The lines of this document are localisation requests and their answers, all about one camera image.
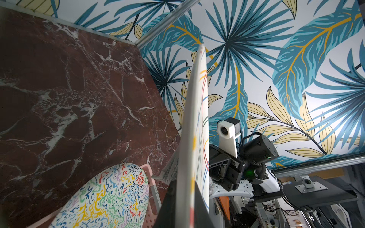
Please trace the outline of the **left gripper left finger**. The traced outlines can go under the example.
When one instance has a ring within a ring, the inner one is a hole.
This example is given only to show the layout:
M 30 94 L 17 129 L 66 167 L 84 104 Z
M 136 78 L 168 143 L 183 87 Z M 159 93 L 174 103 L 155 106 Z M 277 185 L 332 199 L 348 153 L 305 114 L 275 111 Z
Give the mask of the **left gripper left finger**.
M 153 228 L 174 228 L 176 210 L 177 181 L 170 182 L 166 196 Z

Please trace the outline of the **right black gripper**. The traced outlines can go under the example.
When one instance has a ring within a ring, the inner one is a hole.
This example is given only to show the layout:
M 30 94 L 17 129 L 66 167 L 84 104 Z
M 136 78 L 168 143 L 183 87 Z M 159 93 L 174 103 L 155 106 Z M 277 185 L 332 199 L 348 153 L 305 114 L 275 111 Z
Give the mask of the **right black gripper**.
M 237 190 L 245 169 L 245 162 L 231 156 L 217 146 L 209 145 L 209 172 L 212 181 L 226 191 Z

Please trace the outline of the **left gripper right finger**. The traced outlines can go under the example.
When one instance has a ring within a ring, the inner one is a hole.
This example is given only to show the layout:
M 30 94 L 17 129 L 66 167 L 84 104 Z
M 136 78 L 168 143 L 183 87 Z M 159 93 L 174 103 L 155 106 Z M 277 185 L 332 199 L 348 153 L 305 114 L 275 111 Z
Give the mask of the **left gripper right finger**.
M 195 228 L 214 228 L 198 188 L 195 189 Z

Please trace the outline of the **plaid striped white plate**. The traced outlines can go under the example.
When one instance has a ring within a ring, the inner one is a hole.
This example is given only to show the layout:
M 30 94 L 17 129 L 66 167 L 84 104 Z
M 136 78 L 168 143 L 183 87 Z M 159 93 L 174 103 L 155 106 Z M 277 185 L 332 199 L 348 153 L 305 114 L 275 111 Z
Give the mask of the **plaid striped white plate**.
M 209 114 L 206 49 L 199 46 L 189 79 L 177 175 L 175 227 L 192 228 L 195 189 L 209 210 Z

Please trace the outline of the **colourful squiggle pattern plate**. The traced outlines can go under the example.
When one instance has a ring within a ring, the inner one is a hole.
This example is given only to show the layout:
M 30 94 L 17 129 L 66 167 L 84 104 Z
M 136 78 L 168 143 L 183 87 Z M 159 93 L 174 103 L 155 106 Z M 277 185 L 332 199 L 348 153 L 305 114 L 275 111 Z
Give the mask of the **colourful squiggle pattern plate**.
M 52 228 L 140 228 L 149 198 L 144 170 L 132 163 L 105 169 L 82 186 L 54 218 Z

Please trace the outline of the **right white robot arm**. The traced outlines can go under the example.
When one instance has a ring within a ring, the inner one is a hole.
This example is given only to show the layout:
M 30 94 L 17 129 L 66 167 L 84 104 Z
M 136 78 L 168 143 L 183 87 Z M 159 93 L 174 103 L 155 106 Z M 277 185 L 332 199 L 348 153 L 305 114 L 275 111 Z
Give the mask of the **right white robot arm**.
M 247 144 L 233 144 L 237 155 L 213 144 L 209 146 L 210 199 L 238 196 L 264 201 L 282 196 L 276 176 L 266 166 L 278 157 L 278 152 L 267 137 L 255 135 Z

